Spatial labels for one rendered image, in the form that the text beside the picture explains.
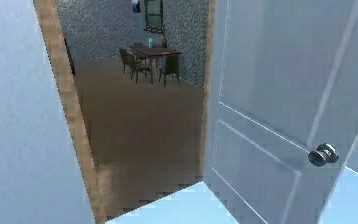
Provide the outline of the dark brown dining chair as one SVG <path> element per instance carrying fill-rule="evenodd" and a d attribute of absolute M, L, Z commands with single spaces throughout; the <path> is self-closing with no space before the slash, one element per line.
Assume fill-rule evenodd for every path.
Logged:
<path fill-rule="evenodd" d="M 163 84 L 166 84 L 166 77 L 168 75 L 176 76 L 177 82 L 180 82 L 179 56 L 177 54 L 171 54 L 165 56 L 164 66 L 159 69 L 158 81 L 163 81 Z"/>
<path fill-rule="evenodd" d="M 129 53 L 124 48 L 120 48 L 119 53 L 120 53 L 121 61 L 123 63 L 123 70 L 126 70 L 126 67 L 129 65 L 129 59 L 128 59 Z"/>
<path fill-rule="evenodd" d="M 146 75 L 151 73 L 151 68 L 147 65 L 139 63 L 133 54 L 127 54 L 127 60 L 130 67 L 130 78 L 135 79 L 135 82 L 138 82 L 139 73 L 142 72 Z"/>

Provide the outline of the dark brown dining table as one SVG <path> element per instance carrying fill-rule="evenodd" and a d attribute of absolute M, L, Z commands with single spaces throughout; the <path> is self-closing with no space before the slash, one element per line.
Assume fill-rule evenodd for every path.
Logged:
<path fill-rule="evenodd" d="M 131 46 L 131 50 L 148 58 L 147 64 L 150 68 L 150 82 L 153 82 L 153 80 L 154 80 L 154 73 L 153 73 L 153 59 L 154 58 L 181 54 L 180 51 L 174 50 L 171 48 L 163 48 L 163 47 L 149 48 L 148 46 L 145 46 L 145 45 Z"/>

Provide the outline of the pale grey panelled room door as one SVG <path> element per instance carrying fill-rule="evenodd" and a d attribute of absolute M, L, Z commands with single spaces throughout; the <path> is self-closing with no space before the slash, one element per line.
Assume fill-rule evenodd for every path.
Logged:
<path fill-rule="evenodd" d="M 207 115 L 203 179 L 237 224 L 319 224 L 358 142 L 358 0 L 217 0 Z"/>

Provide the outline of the dark framed window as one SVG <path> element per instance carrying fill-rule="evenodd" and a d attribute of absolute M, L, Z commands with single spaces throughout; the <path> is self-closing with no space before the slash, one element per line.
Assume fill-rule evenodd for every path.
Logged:
<path fill-rule="evenodd" d="M 144 0 L 146 29 L 161 33 L 163 26 L 163 0 Z"/>

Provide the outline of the round silver door knob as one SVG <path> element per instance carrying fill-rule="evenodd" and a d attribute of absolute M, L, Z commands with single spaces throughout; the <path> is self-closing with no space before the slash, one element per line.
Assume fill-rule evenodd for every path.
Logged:
<path fill-rule="evenodd" d="M 338 159 L 339 154 L 336 148 L 328 143 L 319 144 L 314 151 L 308 154 L 309 162 L 317 167 L 336 163 Z"/>

